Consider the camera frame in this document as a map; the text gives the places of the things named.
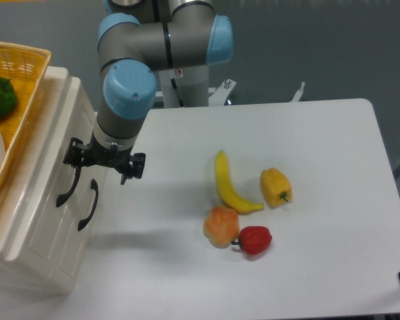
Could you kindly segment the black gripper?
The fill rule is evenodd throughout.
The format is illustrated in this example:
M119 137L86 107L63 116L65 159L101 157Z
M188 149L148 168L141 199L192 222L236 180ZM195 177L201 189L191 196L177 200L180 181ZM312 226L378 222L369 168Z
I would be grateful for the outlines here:
M140 179L143 176L146 154L131 154L132 148L118 150L117 146L110 148L102 146L94 137L88 144L72 137L65 152L63 162L75 168L75 175L80 175L82 167L94 165L108 167L121 174L121 185L127 179Z

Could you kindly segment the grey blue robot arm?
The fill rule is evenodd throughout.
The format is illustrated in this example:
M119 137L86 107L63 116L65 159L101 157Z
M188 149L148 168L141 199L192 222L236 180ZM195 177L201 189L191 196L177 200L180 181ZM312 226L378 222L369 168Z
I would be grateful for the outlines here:
M140 178L142 153L132 149L153 107L209 103L209 67L233 56L233 29L210 1L108 1L97 50L101 105L90 142L72 138L64 163L80 177L84 167L109 167L123 179Z

